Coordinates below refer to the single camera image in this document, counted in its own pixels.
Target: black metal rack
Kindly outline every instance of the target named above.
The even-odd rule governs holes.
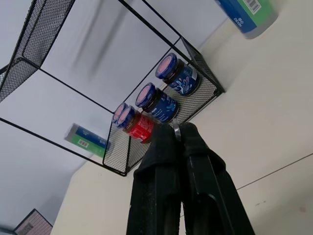
[[[225,92],[212,71],[209,69],[200,52],[198,52],[187,40],[185,40],[182,35],[180,35],[147,3],[147,1],[142,0],[179,36],[179,39],[175,43],[171,43],[167,38],[165,38],[125,1],[118,1],[169,46],[169,49],[164,56],[166,56],[166,54],[170,51],[176,52],[190,67],[196,69],[198,77],[201,79],[201,83],[197,91],[191,96],[181,96],[170,87],[165,87],[164,89],[169,96],[174,98],[179,103],[180,109],[177,115],[179,122],[188,121],[205,105],[217,98],[221,93]],[[41,70],[51,78],[67,86],[69,89],[77,92],[86,99],[112,113],[112,111],[106,107],[41,69],[41,66],[45,61],[45,58],[47,57],[55,39],[57,38],[74,2],[75,0],[33,0],[11,61],[7,66],[0,70],[0,102],[17,89],[32,74]],[[186,50],[188,55],[184,54],[182,50]],[[155,68],[162,58],[160,58],[149,73],[125,98],[125,102],[127,102],[127,100],[145,79],[154,76]],[[118,129],[115,124],[111,124],[109,136],[107,138],[107,140],[111,143],[111,146],[106,151],[102,164],[100,164],[30,130],[11,123],[8,120],[0,118],[0,121],[23,130],[122,176],[126,176],[127,173],[142,159],[149,147],[149,144],[141,144],[138,141],[131,139],[126,133]]]

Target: jar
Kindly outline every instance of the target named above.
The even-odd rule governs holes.
[[[135,104],[160,122],[170,122],[179,109],[176,100],[151,82],[140,91]]]
[[[148,143],[155,122],[130,105],[120,115],[117,125],[132,138],[140,140],[142,143]]]
[[[116,109],[116,111],[114,112],[113,117],[112,117],[112,122],[113,122],[113,123],[116,123],[116,122],[117,122],[119,116],[121,116],[122,112],[127,108],[127,106],[128,106],[128,105],[123,102],[123,103],[121,103],[121,104],[117,107],[117,109]]]
[[[174,53],[168,54],[158,65],[156,77],[181,95],[191,95],[200,84],[197,71],[178,59]]]

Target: barcode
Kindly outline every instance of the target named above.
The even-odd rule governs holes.
[[[247,7],[250,9],[251,13],[254,15],[261,9],[261,5],[258,0],[244,0]]]
[[[89,143],[86,143],[85,141],[82,141],[82,140],[79,140],[79,141],[78,141],[78,144],[80,144],[81,146],[83,146],[83,147],[85,147],[85,148],[87,148],[88,145],[89,145]]]

